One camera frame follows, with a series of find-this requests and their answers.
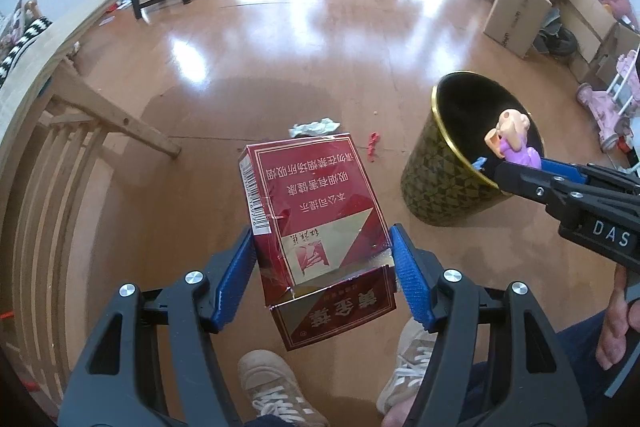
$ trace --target finger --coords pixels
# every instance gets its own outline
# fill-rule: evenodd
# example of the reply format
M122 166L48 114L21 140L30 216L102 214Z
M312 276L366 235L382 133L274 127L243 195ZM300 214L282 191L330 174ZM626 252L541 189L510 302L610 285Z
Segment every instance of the finger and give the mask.
M609 299L603 327L608 327L614 337L623 337L626 335L626 330L628 330L628 311L625 293L620 290L614 290Z
M622 264L616 264L613 272L613 290L624 291L626 286L626 268Z
M602 330L598 347L603 350L607 360L611 363L618 363L625 356L626 337L614 337L612 332L606 328Z
M611 361L607 358L607 355L605 354L604 350L600 347L599 344L598 344L598 347L596 348L596 360L600 364L600 367L603 368L605 371L607 369L610 369L611 366L613 365Z
M640 301L634 302L629 308L628 322L629 326L640 331Z

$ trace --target red cigarette box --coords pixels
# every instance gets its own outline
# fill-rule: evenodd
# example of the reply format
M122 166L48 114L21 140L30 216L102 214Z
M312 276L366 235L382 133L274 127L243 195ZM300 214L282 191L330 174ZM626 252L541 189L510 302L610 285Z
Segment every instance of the red cigarette box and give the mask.
M349 134L248 145L240 171L287 349L395 309L388 230Z

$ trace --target barcode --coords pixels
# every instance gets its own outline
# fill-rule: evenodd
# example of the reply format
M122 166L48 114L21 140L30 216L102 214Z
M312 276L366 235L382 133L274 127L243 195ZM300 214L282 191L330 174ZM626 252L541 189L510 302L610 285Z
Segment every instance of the barcode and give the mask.
M245 156L240 162L240 174L242 175L242 183L244 184L246 202L249 206L249 216L251 218L251 228L254 230L254 235L271 233L269 219L264 213L260 192L258 192L258 184L255 181L254 168L251 165L249 155Z

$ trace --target trash can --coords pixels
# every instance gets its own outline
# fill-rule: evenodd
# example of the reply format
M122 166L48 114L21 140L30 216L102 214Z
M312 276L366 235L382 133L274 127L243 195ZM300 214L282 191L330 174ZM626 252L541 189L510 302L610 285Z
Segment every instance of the trash can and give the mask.
M484 143L505 109L529 114L504 87L485 76L457 71L431 92L431 116L404 166L404 202L428 225L448 227L509 197L492 180L497 158ZM544 157L543 140L531 118L527 146ZM487 158L482 171L472 166Z

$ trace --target toy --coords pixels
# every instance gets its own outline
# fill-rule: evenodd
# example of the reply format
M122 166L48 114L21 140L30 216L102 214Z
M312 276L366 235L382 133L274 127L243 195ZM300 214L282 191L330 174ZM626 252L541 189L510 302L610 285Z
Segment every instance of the toy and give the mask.
M484 142L498 158L540 169L540 154L533 147L527 147L529 127L530 121L526 114L517 109L507 109L501 113L495 128L484 136Z
M613 149L618 139L627 136L630 131L630 120L626 111L635 111L640 105L640 80L636 71L638 51L630 50L620 55L616 63L616 76L606 91L594 91L589 84L580 84L575 98L582 107L589 109L598 127L600 148L605 152ZM618 107L618 99L629 93L628 99Z
M613 149L618 138L630 133L629 117L618 110L613 96L608 91L594 91L589 84L580 84L575 98L582 107L589 109L599 131L600 148L603 151Z

